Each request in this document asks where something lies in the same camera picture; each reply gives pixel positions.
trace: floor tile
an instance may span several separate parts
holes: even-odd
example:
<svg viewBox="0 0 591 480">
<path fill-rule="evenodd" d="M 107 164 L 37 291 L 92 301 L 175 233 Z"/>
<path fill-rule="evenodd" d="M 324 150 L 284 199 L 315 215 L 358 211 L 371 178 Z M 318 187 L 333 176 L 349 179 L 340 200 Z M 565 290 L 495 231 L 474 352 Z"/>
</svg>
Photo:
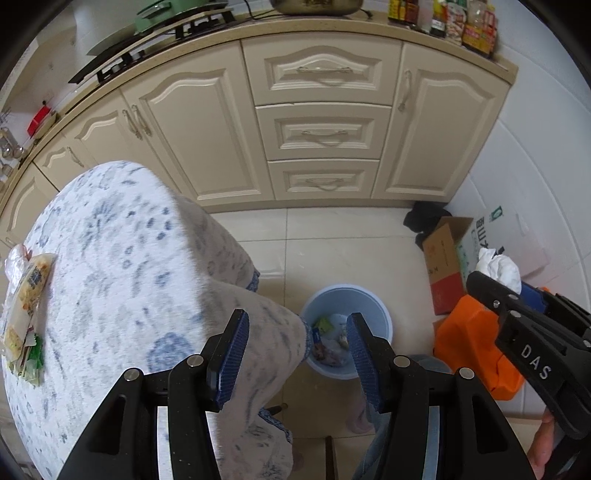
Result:
<svg viewBox="0 0 591 480">
<path fill-rule="evenodd" d="M 283 423 L 295 438 L 355 436 L 345 422 L 361 395 L 359 379 L 327 378 L 304 363 L 283 386 L 283 401 L 288 405 Z"/>
<path fill-rule="evenodd" d="M 521 447 L 525 452 L 530 449 L 532 442 L 534 441 L 534 435 L 540 428 L 541 420 L 529 420 L 529 419 L 507 419 L 509 425 L 515 432 L 515 436 L 519 440 Z"/>
<path fill-rule="evenodd" d="M 299 313 L 316 291 L 360 285 L 386 305 L 396 353 L 431 353 L 433 302 L 423 253 L 410 237 L 288 240 L 285 306 Z"/>
<path fill-rule="evenodd" d="M 326 448 L 324 439 L 294 439 L 294 450 L 304 457 L 304 465 L 288 480 L 325 480 Z"/>
<path fill-rule="evenodd" d="M 257 293 L 284 304 L 285 240 L 240 242 L 261 273 Z"/>
<path fill-rule="evenodd" d="M 335 439 L 336 463 L 339 480 L 351 480 L 355 469 L 367 451 L 374 435 Z"/>
<path fill-rule="evenodd" d="M 285 239 L 287 211 L 284 208 L 212 213 L 212 217 L 239 242 Z"/>
<path fill-rule="evenodd" d="M 292 208 L 287 238 L 366 238 L 413 236 L 402 222 L 404 208 Z"/>
</svg>

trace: pot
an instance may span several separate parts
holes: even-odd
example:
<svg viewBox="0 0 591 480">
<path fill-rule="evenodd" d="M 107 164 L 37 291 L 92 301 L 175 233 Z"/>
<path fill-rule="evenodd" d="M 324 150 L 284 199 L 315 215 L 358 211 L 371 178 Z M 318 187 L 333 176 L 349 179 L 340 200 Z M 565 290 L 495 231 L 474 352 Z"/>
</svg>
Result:
<svg viewBox="0 0 591 480">
<path fill-rule="evenodd" d="M 271 6 L 284 15 L 350 15 L 363 0 L 271 0 Z"/>
</svg>

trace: countertop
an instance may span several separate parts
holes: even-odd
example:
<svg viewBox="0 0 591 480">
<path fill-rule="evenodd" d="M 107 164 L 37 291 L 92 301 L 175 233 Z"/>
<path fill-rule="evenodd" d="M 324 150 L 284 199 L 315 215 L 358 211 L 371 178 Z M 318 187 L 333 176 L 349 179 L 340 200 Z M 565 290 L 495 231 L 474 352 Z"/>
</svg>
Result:
<svg viewBox="0 0 591 480">
<path fill-rule="evenodd" d="M 372 13 L 372 18 L 368 18 L 364 12 L 359 11 L 353 15 L 349 15 L 348 17 L 272 17 L 267 20 L 261 19 L 257 21 L 248 20 L 246 16 L 242 15 L 238 16 L 237 20 L 242 20 L 244 21 L 243 23 L 235 27 L 228 28 L 227 30 L 213 32 L 202 37 L 197 37 L 194 40 L 189 40 L 185 43 L 174 45 L 166 50 L 163 50 L 162 52 L 159 52 L 156 55 L 153 55 L 152 57 L 144 60 L 129 70 L 126 70 L 102 86 L 99 86 L 96 80 L 87 82 L 86 85 L 79 89 L 79 93 L 75 95 L 67 105 L 64 106 L 61 112 L 59 112 L 61 115 L 61 120 L 59 120 L 58 123 L 56 123 L 55 126 L 53 126 L 52 129 L 49 130 L 49 132 L 41 139 L 41 141 L 32 148 L 21 168 L 19 168 L 12 175 L 9 185 L 6 191 L 4 191 L 2 199 L 0 200 L 0 212 L 4 209 L 10 194 L 14 190 L 14 187 L 22 175 L 22 172 L 26 169 L 33 158 L 41 151 L 41 149 L 43 149 L 43 147 L 45 147 L 45 145 L 47 145 L 47 143 L 51 141 L 51 139 L 53 139 L 53 137 L 55 137 L 68 123 L 70 123 L 70 121 L 74 120 L 75 117 L 77 117 L 88 107 L 96 103 L 108 93 L 119 88 L 124 83 L 167 61 L 192 53 L 194 51 L 213 47 L 230 41 L 259 37 L 262 35 L 304 31 L 326 31 L 377 35 L 380 37 L 394 38 L 397 40 L 416 43 L 433 48 L 435 50 L 439 50 L 483 68 L 511 85 L 515 82 L 518 70 L 517 66 L 500 56 L 496 56 L 494 61 L 488 60 L 474 52 L 465 49 L 464 47 L 459 47 L 440 38 L 432 37 L 430 35 L 411 30 L 408 27 L 395 25 L 388 20 L 387 14 L 385 12 Z"/>
</svg>

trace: cabinet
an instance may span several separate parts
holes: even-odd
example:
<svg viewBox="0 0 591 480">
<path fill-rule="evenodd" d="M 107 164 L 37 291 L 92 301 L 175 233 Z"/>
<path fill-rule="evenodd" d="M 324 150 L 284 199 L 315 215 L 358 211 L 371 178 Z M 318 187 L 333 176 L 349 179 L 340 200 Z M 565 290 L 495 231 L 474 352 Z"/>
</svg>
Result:
<svg viewBox="0 0 591 480">
<path fill-rule="evenodd" d="M 256 105 L 362 102 L 392 105 L 402 42 L 307 32 L 242 41 Z"/>
<path fill-rule="evenodd" d="M 379 159 L 391 108 L 364 103 L 257 107 L 267 160 Z"/>
<path fill-rule="evenodd" d="M 201 205 L 272 200 L 239 42 L 168 62 L 123 85 L 158 156 Z"/>
<path fill-rule="evenodd" d="M 92 157 L 76 155 L 61 133 L 43 148 L 33 162 L 59 190 L 96 165 Z"/>
<path fill-rule="evenodd" d="M 22 174 L 0 217 L 0 241 L 13 247 L 22 243 L 37 217 L 57 195 L 57 189 L 35 164 Z"/>
<path fill-rule="evenodd" d="M 373 198 L 448 202 L 476 160 L 509 85 L 464 60 L 404 44 Z"/>
<path fill-rule="evenodd" d="M 280 160 L 269 163 L 277 200 L 369 198 L 378 160 Z"/>
<path fill-rule="evenodd" d="M 133 114 L 116 90 L 79 115 L 66 127 L 64 136 L 83 164 L 134 161 L 148 167 L 169 187 L 188 193 L 182 181 L 176 181 L 180 176 L 173 180 L 174 170 L 164 168 L 147 141 L 147 130 Z"/>
</svg>

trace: human hand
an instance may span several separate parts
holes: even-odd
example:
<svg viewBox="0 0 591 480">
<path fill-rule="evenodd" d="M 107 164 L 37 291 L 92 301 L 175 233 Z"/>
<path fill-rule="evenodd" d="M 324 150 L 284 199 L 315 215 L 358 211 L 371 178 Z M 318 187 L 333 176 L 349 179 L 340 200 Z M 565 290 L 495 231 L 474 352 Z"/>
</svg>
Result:
<svg viewBox="0 0 591 480">
<path fill-rule="evenodd" d="M 534 441 L 531 444 L 530 451 L 527 452 L 527 458 L 535 473 L 535 478 L 541 480 L 544 476 L 546 463 L 550 460 L 552 449 L 554 447 L 554 417 L 546 409 L 542 415 L 542 425 L 535 433 Z"/>
</svg>

